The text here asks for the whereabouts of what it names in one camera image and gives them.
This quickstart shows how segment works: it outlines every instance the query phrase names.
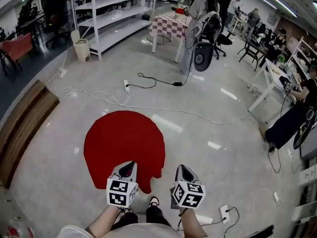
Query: speaker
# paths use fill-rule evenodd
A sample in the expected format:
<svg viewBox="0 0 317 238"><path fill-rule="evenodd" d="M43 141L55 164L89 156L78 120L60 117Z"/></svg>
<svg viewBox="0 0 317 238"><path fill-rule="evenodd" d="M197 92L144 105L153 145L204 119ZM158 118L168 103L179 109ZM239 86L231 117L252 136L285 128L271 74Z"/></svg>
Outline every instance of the speaker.
<svg viewBox="0 0 317 238"><path fill-rule="evenodd" d="M208 69L213 54L213 45L206 42L197 43L194 55L195 69L205 71Z"/></svg>

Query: white shelf unit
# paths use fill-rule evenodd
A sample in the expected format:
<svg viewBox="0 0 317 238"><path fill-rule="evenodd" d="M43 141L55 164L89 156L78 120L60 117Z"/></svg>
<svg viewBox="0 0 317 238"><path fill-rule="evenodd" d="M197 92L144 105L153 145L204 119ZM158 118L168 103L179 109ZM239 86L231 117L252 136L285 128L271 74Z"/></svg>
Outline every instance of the white shelf unit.
<svg viewBox="0 0 317 238"><path fill-rule="evenodd" d="M305 41L304 41L304 38L302 37L301 40L299 41L294 53L292 54L292 56L289 58L289 60L287 61L287 64L289 64L290 62L293 62L302 72L303 74L305 75L306 79L308 80L310 77L309 77L309 74L308 74L308 68L306 65L303 65L300 63L300 60L298 59L297 57L297 53L300 52L301 55L304 57L304 59L306 61L310 61L310 59L304 54L304 52L301 50L301 46L302 44L304 44L307 48L309 48L311 50L312 53L315 54L315 56L317 57L317 53L312 49L311 46L309 46Z"/></svg>
<svg viewBox="0 0 317 238"><path fill-rule="evenodd" d="M149 26L151 23L150 21L142 20L142 14L151 9L145 6L145 0L135 0L134 5L130 7L107 11L98 16L96 13L97 9L130 0L92 0L89 3L77 7L75 7L73 1L74 0L72 0L72 7L75 27L88 27L86 32L88 32L91 27L94 28L94 37L89 40L89 46L90 52L98 55L99 60L102 59L102 52L134 32ZM92 10L93 17L84 22L77 23L77 10Z"/></svg>

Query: wooden panel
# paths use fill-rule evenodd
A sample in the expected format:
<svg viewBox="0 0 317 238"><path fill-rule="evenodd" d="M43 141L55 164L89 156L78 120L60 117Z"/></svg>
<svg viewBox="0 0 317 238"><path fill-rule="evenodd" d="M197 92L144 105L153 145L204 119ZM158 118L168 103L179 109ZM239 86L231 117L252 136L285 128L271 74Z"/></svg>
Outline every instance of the wooden panel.
<svg viewBox="0 0 317 238"><path fill-rule="evenodd" d="M0 131L0 163L5 155L8 143L18 130L23 119L45 92L47 92L45 85L40 81L36 81L8 117Z"/></svg>
<svg viewBox="0 0 317 238"><path fill-rule="evenodd" d="M15 170L35 133L58 103L59 100L54 94L50 91L45 92L26 114L18 130L8 142L7 150L0 164L0 178L5 188L9 188Z"/></svg>

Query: concrete floor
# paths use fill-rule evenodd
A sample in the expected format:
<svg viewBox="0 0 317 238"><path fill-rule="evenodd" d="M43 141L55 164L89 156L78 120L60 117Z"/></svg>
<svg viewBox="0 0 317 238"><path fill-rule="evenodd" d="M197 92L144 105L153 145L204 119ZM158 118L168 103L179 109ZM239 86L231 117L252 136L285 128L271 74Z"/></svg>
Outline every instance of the concrete floor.
<svg viewBox="0 0 317 238"><path fill-rule="evenodd" d="M150 79L139 78L138 72L168 82L184 81L186 76L180 74L174 62L178 40L165 41L152 54L147 33L145 29L120 42L103 54L102 61L96 56L86 64L74 60L66 67L68 74L58 82L51 82L49 89L55 92L57 87L58 94L64 97L69 93L63 91L64 87L77 84L89 93L105 91L123 103L128 98L124 79L137 85L153 84ZM237 53L243 46L234 37L232 46L222 46L227 57L213 59L205 72L193 71L183 87L162 83L151 89L130 87L127 105L187 110L215 122L246 117L264 121L281 108L281 99L268 97L252 114L247 111L255 101L247 88L247 82L255 75L255 64L250 57L238 62L242 54ZM264 76L259 84L264 89ZM224 94L224 90L236 98ZM106 98L102 94L96 97ZM298 174L292 174L292 161L287 153L290 149L294 156L295 170L300 158L299 152L292 150L291 141L279 151L282 171L275 174L258 126L250 119L219 125L182 112L123 108L98 101L84 92L61 99L30 143L12 181L11 192L39 237L56 237L68 224L85 228L106 207L106 192L93 185L83 157L83 145L94 121L116 110L133 110L150 118L157 115L175 124L157 123L164 135L166 159L162 178L152 180L153 194L160 198L163 213L173 227L177 226L179 217L177 211L169 208L169 189L177 166L185 164L198 174L207 190L197 214L217 222L221 219L220 206L238 208L240 221L230 229L233 233L228 238L245 237L271 224L275 225L273 237L289 237L293 209L301 196ZM277 153L271 159L277 169ZM275 191L282 199L277 203L272 197ZM142 212L148 195L139 193L138 196L139 205L135 207ZM236 219L237 214L231 212L230 223ZM228 226L221 223L204 229L210 237L217 238Z"/></svg>

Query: red circular mat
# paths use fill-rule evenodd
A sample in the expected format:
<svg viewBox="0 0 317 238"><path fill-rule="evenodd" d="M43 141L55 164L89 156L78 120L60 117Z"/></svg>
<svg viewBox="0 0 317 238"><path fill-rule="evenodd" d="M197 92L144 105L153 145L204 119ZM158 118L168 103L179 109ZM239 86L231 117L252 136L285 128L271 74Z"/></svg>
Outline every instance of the red circular mat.
<svg viewBox="0 0 317 238"><path fill-rule="evenodd" d="M151 178L160 178L164 167L164 139L156 124L146 116L116 111L101 117L90 128L84 156L96 188L106 189L107 178L117 165L135 161L139 188L149 194Z"/></svg>

